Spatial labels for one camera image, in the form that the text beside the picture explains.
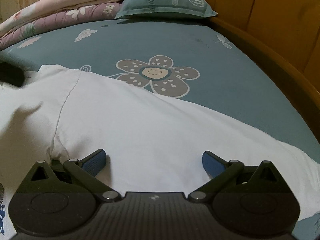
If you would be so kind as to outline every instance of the orange headboard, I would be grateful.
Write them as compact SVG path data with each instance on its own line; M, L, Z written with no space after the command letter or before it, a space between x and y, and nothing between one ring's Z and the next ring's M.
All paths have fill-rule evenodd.
M210 27L282 90L320 142L320 0L206 0Z

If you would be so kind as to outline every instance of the flower center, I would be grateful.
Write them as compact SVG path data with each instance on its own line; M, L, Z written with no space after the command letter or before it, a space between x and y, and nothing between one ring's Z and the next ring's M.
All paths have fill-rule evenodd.
M165 68L146 67L142 69L141 74L151 80L158 80L168 76L169 70Z

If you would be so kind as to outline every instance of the white cloth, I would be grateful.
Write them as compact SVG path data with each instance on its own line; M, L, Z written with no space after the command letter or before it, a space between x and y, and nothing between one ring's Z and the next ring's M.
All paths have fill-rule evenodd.
M36 110L17 119L14 110L20 105ZM8 191L6 205L36 160L82 159L99 148L110 156L110 167L97 178L121 194L188 195L210 180L202 167L202 154L210 150L245 165L272 161L299 201L299 220L320 212L318 163L296 147L203 106L95 73L43 65L30 85L2 90L0 111L5 112L0 148L7 145L7 156L6 165L0 164L0 182ZM17 126L12 131L11 123ZM23 142L17 140L13 150L1 140L5 136ZM15 176L9 176L12 170Z

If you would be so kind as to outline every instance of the blue floral bed sheet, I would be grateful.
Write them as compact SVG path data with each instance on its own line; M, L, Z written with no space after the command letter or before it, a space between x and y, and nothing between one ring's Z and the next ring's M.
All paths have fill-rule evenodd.
M1 51L0 59L29 71L44 64L91 71L190 101L296 146L320 163L318 141L278 87L228 39L198 22L84 23L21 41ZM314 239L319 219L320 214L298 222L294 235Z

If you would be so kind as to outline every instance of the blue pillow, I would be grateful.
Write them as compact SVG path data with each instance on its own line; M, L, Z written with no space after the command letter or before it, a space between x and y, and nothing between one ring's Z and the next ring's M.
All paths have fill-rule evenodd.
M216 15L204 0L124 0L115 19L135 16L206 18Z

